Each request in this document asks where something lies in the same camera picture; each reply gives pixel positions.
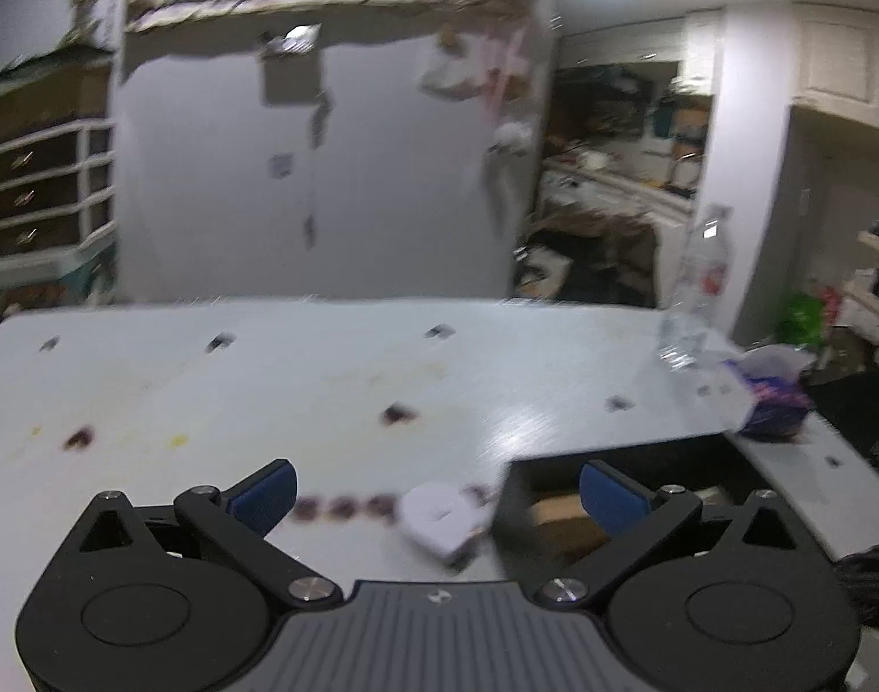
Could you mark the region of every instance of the kitchen cabinet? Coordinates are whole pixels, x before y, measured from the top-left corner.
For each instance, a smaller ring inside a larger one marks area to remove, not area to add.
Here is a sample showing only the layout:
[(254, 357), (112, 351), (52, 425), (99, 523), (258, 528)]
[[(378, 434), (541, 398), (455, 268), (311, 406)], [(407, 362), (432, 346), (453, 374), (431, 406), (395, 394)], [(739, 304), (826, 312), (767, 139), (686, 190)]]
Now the kitchen cabinet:
[(702, 10), (685, 18), (639, 22), (567, 36), (558, 67), (679, 62), (679, 93), (712, 96), (720, 73), (722, 11)]
[(800, 56), (794, 104), (879, 124), (879, 13), (796, 5)]

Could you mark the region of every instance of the blue gripper pad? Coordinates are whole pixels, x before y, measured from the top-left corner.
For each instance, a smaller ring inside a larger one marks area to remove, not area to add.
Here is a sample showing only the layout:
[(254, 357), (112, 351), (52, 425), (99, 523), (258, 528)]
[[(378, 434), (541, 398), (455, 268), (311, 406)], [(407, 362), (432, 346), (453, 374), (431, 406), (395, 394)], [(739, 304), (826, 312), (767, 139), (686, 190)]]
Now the blue gripper pad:
[(228, 514), (265, 536), (295, 505), (298, 477), (288, 460), (274, 460), (229, 492)]
[(590, 464), (580, 472), (580, 503), (610, 538), (650, 515), (650, 502), (645, 497)]

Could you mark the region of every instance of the drawer handle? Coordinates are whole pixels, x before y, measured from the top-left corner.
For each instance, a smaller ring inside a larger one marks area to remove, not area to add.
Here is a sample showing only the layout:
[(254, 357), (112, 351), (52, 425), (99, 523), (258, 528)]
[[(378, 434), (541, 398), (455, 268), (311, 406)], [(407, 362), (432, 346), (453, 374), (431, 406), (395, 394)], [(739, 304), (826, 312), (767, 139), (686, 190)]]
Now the drawer handle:
[(10, 168), (20, 168), (22, 166), (27, 165), (32, 159), (32, 151), (27, 153), (25, 156), (20, 156), (18, 159), (13, 159), (13, 163), (10, 164)]
[(38, 228), (34, 228), (32, 231), (23, 231), (23, 233), (17, 237), (17, 246), (25, 247), (26, 245), (31, 245), (32, 240), (35, 240), (36, 234), (38, 233)]
[(35, 190), (26, 191), (23, 194), (17, 195), (16, 199), (13, 201), (14, 207), (21, 208), (23, 205), (29, 205), (32, 202), (32, 198), (35, 197)]

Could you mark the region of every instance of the white logo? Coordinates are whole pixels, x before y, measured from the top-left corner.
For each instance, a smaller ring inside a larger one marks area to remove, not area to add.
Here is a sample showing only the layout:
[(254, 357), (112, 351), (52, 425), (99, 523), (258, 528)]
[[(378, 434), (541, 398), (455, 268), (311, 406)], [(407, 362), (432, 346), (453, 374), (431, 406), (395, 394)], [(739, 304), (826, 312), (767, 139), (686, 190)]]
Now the white logo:
[(427, 598), (436, 603), (436, 606), (442, 606), (443, 603), (452, 600), (452, 594), (445, 589), (437, 588), (432, 593), (427, 593)]

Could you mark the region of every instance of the gray ribbed panel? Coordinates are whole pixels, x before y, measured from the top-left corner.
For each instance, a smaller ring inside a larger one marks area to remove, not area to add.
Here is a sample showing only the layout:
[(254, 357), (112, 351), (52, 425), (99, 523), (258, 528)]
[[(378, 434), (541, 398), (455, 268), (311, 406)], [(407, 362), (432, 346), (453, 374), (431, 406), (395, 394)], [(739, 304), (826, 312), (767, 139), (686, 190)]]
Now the gray ribbed panel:
[(593, 622), (544, 611), (514, 583), (363, 583), (345, 606), (290, 619), (228, 690), (653, 692)]

